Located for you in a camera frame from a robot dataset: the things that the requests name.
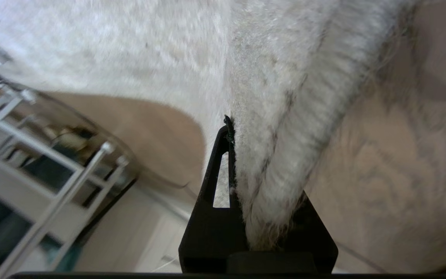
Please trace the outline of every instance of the wooden floor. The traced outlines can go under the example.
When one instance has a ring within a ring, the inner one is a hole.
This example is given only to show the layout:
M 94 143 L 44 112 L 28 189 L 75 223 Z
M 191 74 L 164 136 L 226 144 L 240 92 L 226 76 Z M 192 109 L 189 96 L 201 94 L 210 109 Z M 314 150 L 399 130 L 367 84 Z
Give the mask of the wooden floor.
M 422 8 L 404 34 L 306 185 L 349 272 L 446 265 L 446 2 Z M 141 101 L 54 96 L 122 138 L 143 165 L 198 191 L 204 146 L 186 116 Z

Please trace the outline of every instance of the tan floor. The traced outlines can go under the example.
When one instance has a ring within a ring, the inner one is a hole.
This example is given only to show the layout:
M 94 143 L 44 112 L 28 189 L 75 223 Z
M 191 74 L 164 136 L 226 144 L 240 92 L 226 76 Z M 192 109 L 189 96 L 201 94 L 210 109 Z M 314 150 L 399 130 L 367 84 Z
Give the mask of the tan floor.
M 338 242 L 338 266 L 351 272 L 446 264 L 446 2 L 423 8 L 415 26 L 390 50 L 384 89 L 369 87 L 349 110 L 306 186 Z M 54 96 L 122 138 L 141 164 L 198 191 L 204 147 L 186 116 L 141 101 Z

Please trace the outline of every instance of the fluffy white fur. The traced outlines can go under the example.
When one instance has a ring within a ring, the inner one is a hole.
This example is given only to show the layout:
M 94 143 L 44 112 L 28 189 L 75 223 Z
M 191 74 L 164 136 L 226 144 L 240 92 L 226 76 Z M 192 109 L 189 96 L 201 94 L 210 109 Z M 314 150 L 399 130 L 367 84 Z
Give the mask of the fluffy white fur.
M 0 0 L 14 58 L 0 72 L 175 107 L 202 127 L 206 162 L 232 116 L 247 236 L 267 249 L 402 2 Z

